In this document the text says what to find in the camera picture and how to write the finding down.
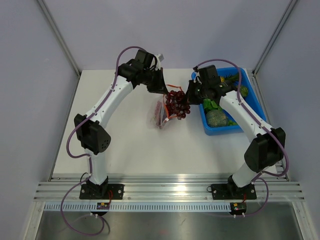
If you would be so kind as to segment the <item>dark purple grape bunch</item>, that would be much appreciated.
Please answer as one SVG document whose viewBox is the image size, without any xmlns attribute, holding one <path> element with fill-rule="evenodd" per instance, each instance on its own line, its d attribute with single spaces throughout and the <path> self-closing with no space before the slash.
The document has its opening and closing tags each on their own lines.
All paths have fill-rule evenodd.
<svg viewBox="0 0 320 240">
<path fill-rule="evenodd" d="M 184 91 L 171 90 L 164 95 L 164 110 L 169 120 L 177 118 L 185 119 L 190 111 L 190 104 Z"/>
</svg>

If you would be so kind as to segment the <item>clear zip bag orange zipper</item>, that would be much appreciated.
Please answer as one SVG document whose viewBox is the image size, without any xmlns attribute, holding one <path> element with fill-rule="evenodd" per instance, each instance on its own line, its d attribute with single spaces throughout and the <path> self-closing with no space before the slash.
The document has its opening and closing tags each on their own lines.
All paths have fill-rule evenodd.
<svg viewBox="0 0 320 240">
<path fill-rule="evenodd" d="M 171 91 L 171 90 L 174 90 L 174 91 L 179 91 L 179 90 L 182 90 L 182 87 L 181 86 L 176 86 L 176 85 L 172 85 L 172 84 L 167 84 L 166 85 L 167 87 L 167 90 L 168 90 L 168 93 Z M 148 118 L 149 118 L 149 123 L 151 124 L 152 127 L 155 127 L 155 128 L 158 128 L 158 129 L 163 129 L 166 125 L 166 123 L 168 123 L 169 121 L 171 120 L 178 120 L 177 118 L 173 118 L 173 119 L 168 119 L 167 118 L 167 114 L 165 112 L 165 106 L 164 106 L 164 96 L 165 94 L 162 94 L 161 96 L 159 96 L 152 104 L 151 106 L 151 109 L 153 107 L 153 105 L 155 104 L 156 101 L 160 101 L 162 103 L 162 111 L 161 111 L 161 125 L 160 127 L 157 127 L 155 126 L 152 122 L 151 122 L 151 109 L 148 113 Z"/>
</svg>

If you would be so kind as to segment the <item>red grape bunch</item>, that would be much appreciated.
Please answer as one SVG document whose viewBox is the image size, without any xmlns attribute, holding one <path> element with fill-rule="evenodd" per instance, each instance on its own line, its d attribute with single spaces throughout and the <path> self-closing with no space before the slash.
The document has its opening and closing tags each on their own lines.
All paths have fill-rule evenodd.
<svg viewBox="0 0 320 240">
<path fill-rule="evenodd" d="M 161 125 L 161 117 L 162 117 L 162 106 L 163 104 L 157 100 L 155 104 L 151 108 L 151 117 L 150 121 L 152 124 L 154 124 L 156 127 L 160 127 Z"/>
</svg>

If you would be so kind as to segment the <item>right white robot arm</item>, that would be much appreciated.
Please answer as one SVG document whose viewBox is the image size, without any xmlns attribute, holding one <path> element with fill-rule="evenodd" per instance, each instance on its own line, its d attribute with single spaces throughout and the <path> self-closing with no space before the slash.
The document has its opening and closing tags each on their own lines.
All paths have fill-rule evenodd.
<svg viewBox="0 0 320 240">
<path fill-rule="evenodd" d="M 253 182 L 268 168 L 284 157 L 286 134 L 282 128 L 273 128 L 248 105 L 240 93 L 241 84 L 222 81 L 214 65 L 194 67 L 195 77 L 189 81 L 186 98 L 191 105 L 213 100 L 227 112 L 249 140 L 244 153 L 244 164 L 229 176 L 227 183 L 212 184 L 215 200 L 255 200 Z"/>
</svg>

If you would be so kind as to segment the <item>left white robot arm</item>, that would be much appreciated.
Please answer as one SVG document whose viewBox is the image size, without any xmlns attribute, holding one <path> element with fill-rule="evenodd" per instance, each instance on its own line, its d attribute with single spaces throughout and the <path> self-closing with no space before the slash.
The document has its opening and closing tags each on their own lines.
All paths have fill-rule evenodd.
<svg viewBox="0 0 320 240">
<path fill-rule="evenodd" d="M 116 62 L 114 80 L 99 101 L 84 115 L 74 117 L 76 137 L 89 160 L 88 178 L 81 183 L 80 199 L 122 199 L 123 186 L 109 184 L 106 170 L 106 150 L 111 143 L 107 124 L 120 103 L 137 86 L 145 85 L 148 92 L 168 93 L 161 62 L 162 54 L 154 55 L 139 48 L 128 62 Z"/>
</svg>

